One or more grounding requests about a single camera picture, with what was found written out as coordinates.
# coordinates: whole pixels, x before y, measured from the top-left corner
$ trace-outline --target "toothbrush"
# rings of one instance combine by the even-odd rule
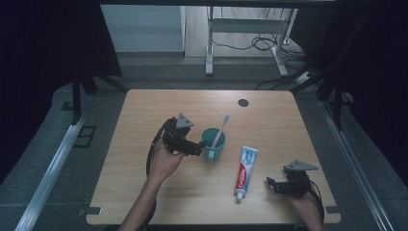
[[[218,142],[218,140],[219,140],[219,137],[221,136],[222,131],[224,130],[225,123],[227,123],[227,121],[228,121],[228,119],[229,119],[229,116],[230,116],[229,114],[225,115],[224,122],[222,123],[221,129],[219,129],[219,131],[218,131],[218,133],[217,133],[217,136],[216,136],[216,139],[214,140],[213,145],[211,145],[211,148],[215,148],[215,147],[216,147],[217,142]]]

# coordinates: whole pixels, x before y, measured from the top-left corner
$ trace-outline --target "toothpaste tube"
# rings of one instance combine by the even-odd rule
[[[242,200],[248,192],[251,171],[257,154],[258,150],[255,148],[248,146],[242,147],[240,171],[238,173],[237,187],[235,188],[238,200]]]

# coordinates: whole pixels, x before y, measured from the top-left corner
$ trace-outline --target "black curtain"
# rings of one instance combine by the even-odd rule
[[[0,3],[1,182],[43,122],[56,89],[76,74],[121,76],[100,6]]]
[[[351,112],[408,185],[408,14],[402,6],[376,5],[341,75],[354,99]]]

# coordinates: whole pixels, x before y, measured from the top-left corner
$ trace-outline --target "white wall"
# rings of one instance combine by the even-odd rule
[[[183,52],[185,9],[101,5],[116,52]]]

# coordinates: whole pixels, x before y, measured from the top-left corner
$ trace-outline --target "human hand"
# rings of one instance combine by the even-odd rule
[[[297,215],[306,224],[309,231],[323,231],[324,226],[320,221],[320,213],[318,204],[315,198],[306,192],[303,196],[295,198],[293,196],[286,196]]]
[[[180,166],[184,156],[185,154],[180,152],[171,154],[163,140],[159,139],[154,148],[148,178],[164,181]]]

